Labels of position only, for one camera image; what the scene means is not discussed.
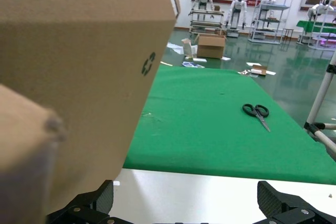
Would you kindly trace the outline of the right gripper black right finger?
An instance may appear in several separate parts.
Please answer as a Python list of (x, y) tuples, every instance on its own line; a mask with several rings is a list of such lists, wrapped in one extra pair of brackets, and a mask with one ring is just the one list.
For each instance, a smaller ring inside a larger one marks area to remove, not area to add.
[(299, 196), (281, 193), (267, 181), (257, 184), (257, 203), (265, 219), (259, 224), (335, 224), (335, 217), (319, 211)]

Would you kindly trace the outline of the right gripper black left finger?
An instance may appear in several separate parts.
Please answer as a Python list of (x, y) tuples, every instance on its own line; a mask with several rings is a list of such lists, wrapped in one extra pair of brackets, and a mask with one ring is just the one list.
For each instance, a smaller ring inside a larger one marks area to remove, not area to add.
[(63, 209), (46, 216), (46, 223), (114, 223), (113, 181), (105, 180), (95, 191), (78, 194)]

